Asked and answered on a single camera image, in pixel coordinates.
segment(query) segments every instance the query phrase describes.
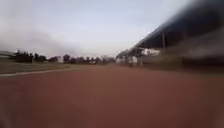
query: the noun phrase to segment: sky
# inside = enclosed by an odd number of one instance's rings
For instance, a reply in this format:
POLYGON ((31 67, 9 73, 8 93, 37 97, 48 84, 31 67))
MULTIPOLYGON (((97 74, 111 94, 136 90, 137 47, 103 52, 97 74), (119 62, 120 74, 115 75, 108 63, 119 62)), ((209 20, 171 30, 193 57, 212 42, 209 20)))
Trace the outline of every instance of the sky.
POLYGON ((0 0, 0 50, 116 56, 189 0, 0 0))

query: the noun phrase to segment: tree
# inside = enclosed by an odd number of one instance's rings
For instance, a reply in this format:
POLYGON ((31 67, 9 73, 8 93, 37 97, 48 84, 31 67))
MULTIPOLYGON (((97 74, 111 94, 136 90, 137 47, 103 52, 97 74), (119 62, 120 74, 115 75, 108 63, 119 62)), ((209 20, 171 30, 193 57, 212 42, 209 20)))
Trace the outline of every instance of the tree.
POLYGON ((127 56, 127 53, 128 53, 128 50, 121 51, 121 52, 116 56, 116 59, 117 59, 117 58, 123 58, 123 57, 126 57, 126 56, 127 56))
POLYGON ((77 59, 76 58, 71 58, 70 59, 70 62, 69 62, 70 64, 75 64, 75 63, 77 63, 77 59))
POLYGON ((89 57, 86 57, 86 64, 89 64, 89 62, 90 62, 90 58, 89 57))
POLYGON ((101 63, 101 60, 100 60, 100 58, 99 58, 99 57, 97 57, 97 58, 95 59, 95 61, 96 61, 96 64, 101 63))
POLYGON ((45 62, 45 61, 47 61, 46 56, 43 56, 43 55, 39 56, 38 62, 43 63, 43 62, 45 62))
POLYGON ((79 63, 80 64, 84 64, 85 63, 85 59, 83 57, 79 57, 79 63))
POLYGON ((34 61, 38 62, 39 55, 37 53, 34 54, 34 61))
POLYGON ((90 62, 89 63, 90 64, 95 64, 96 63, 93 57, 90 59, 90 62))
POLYGON ((48 61, 50 62, 50 63, 55 63, 55 62, 58 62, 58 57, 51 57, 50 59, 48 59, 48 61))
POLYGON ((33 54, 32 53, 28 53, 28 52, 21 52, 21 51, 17 51, 17 53, 15 54, 15 56, 12 57, 12 59, 15 62, 29 62, 31 63, 33 61, 33 54))
POLYGON ((65 54, 65 55, 63 56, 63 61, 64 61, 64 63, 69 63, 69 61, 70 61, 70 56, 69 56, 68 54, 65 54))
POLYGON ((109 57, 109 58, 108 58, 108 62, 109 62, 109 63, 115 63, 116 60, 115 60, 113 57, 109 57))

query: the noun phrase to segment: building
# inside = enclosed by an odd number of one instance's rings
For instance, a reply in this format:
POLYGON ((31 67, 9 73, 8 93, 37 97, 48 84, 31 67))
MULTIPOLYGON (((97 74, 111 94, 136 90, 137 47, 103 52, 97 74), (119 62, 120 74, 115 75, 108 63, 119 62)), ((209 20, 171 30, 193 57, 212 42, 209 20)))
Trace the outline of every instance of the building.
POLYGON ((224 40, 222 39, 224 35, 223 5, 223 0, 201 0, 192 3, 191 6, 139 41, 128 51, 128 55, 139 56, 144 49, 156 49, 164 53, 181 44, 182 49, 177 50, 180 55, 207 56, 206 52, 199 54, 199 51, 202 51, 200 48, 203 47, 204 51, 211 51, 211 47, 214 46, 216 49, 224 47, 222 45, 224 43, 220 42, 224 40))
POLYGON ((13 56, 14 54, 15 54, 14 52, 0 51, 0 58, 7 59, 7 58, 13 56))

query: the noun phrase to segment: red dirt ground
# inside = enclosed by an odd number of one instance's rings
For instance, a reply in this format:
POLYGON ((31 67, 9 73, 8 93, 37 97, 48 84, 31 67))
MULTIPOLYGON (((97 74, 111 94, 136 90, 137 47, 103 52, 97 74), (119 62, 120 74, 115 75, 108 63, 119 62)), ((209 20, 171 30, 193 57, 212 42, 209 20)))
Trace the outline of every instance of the red dirt ground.
POLYGON ((223 77, 116 66, 2 77, 0 125, 223 128, 223 83, 223 77))

